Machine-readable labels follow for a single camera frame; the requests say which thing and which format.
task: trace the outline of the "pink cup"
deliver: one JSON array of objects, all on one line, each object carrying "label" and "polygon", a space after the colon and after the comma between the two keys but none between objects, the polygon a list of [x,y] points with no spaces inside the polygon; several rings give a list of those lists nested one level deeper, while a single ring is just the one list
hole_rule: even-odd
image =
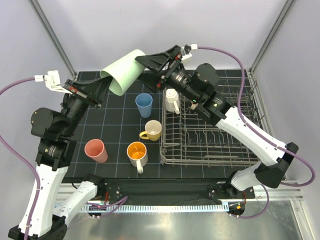
[{"label": "pink cup", "polygon": [[84,147],[85,154],[98,163],[104,163],[108,159],[105,144],[100,139],[88,141]]}]

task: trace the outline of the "black grid mat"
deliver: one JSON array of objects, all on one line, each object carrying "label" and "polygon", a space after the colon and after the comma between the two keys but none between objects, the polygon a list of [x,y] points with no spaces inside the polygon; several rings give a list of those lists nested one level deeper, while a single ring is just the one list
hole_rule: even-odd
[{"label": "black grid mat", "polygon": [[[218,74],[221,77],[231,77],[229,81],[233,81],[232,90],[239,89],[240,79],[234,78],[241,76],[239,70],[219,70]],[[92,80],[98,76],[99,72],[95,71],[80,72],[78,81]],[[148,93],[153,98],[152,114],[149,118],[142,118],[137,109],[135,99],[140,93]],[[162,93],[152,93],[138,80],[123,96],[108,92],[102,107],[90,107],[77,127],[72,137],[77,140],[77,145],[65,177],[83,178],[87,174],[96,174],[104,178],[225,178],[235,170],[244,169],[231,166],[160,164],[160,141],[140,139],[139,133],[145,130],[148,121],[161,122],[162,97]],[[96,163],[86,156],[84,147],[91,139],[101,139],[104,142],[108,153],[105,163]],[[147,148],[148,163],[143,167],[143,174],[138,174],[126,153],[128,145],[136,141],[144,143]]]}]

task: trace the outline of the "orange mug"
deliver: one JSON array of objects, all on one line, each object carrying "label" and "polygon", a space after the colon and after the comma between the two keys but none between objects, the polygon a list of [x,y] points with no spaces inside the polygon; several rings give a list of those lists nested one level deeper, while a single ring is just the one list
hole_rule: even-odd
[{"label": "orange mug", "polygon": [[148,162],[146,145],[142,142],[135,141],[128,146],[126,154],[128,155],[131,164],[136,167],[138,173],[142,174],[144,172],[144,166]]}]

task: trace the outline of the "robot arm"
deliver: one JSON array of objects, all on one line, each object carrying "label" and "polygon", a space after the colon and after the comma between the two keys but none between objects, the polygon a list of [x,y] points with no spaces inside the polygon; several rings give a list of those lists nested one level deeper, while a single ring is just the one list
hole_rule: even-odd
[{"label": "robot arm", "polygon": [[[10,229],[8,236],[15,240],[24,239],[27,227],[29,239],[63,239],[68,224],[85,203],[106,192],[103,178],[89,174],[80,187],[61,206],[54,209],[60,184],[77,143],[69,137],[74,134],[89,106],[101,107],[112,78],[98,78],[86,83],[67,80],[64,89],[57,84],[60,83],[58,71],[50,71],[42,78],[45,79],[47,87],[52,86],[49,81],[54,82],[54,91],[66,94],[60,112],[42,107],[32,114],[31,134],[40,137],[36,171],[41,181],[41,189],[37,189],[35,182],[22,221]],[[30,226],[27,226],[28,214],[38,190],[36,208]]]},{"label": "robot arm", "polygon": [[[231,197],[239,196],[245,189],[260,184],[277,188],[293,157],[265,142],[243,123],[237,107],[217,91],[220,77],[210,64],[199,65],[193,75],[185,71],[182,61],[191,56],[192,49],[192,46],[186,45],[182,48],[176,45],[166,52],[136,57],[137,62],[154,73],[152,79],[140,77],[139,80],[153,92],[166,87],[174,88],[190,99],[191,109],[203,120],[231,134],[259,157],[260,162],[234,172],[229,177],[224,190]],[[247,124],[277,146],[297,153],[298,146],[294,143],[285,144],[264,132],[248,118],[244,118]]]}]

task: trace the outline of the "blue cup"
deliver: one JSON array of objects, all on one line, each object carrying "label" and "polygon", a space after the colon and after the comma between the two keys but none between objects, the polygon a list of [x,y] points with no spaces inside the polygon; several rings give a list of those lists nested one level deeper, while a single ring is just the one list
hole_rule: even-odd
[{"label": "blue cup", "polygon": [[147,93],[141,93],[135,98],[135,104],[141,117],[148,118],[151,116],[152,101],[152,96]]}]

